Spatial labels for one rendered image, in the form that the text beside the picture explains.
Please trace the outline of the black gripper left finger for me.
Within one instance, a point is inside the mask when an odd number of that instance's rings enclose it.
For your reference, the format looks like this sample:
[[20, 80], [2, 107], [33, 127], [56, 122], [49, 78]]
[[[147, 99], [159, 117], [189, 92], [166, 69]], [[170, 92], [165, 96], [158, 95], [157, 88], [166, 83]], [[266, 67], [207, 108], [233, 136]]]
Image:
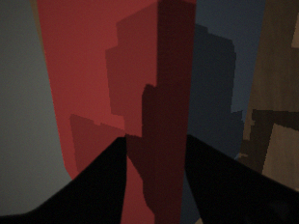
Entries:
[[121, 224], [126, 161], [126, 137], [118, 137], [40, 207], [0, 216], [0, 224]]

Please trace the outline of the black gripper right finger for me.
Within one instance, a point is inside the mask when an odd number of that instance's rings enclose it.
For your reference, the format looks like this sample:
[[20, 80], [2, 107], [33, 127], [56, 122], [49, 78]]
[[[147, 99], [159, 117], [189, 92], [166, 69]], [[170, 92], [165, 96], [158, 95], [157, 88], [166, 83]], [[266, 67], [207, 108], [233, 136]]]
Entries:
[[299, 191], [191, 134], [184, 169], [203, 224], [299, 224]]

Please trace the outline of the grey open box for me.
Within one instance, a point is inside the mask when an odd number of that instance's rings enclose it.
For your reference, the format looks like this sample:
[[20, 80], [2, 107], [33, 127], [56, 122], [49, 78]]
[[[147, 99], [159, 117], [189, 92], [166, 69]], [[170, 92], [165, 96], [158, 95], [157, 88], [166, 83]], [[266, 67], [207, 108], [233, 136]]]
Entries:
[[[266, 0], [196, 0], [188, 128], [238, 161]], [[200, 214], [184, 169], [180, 224]]]

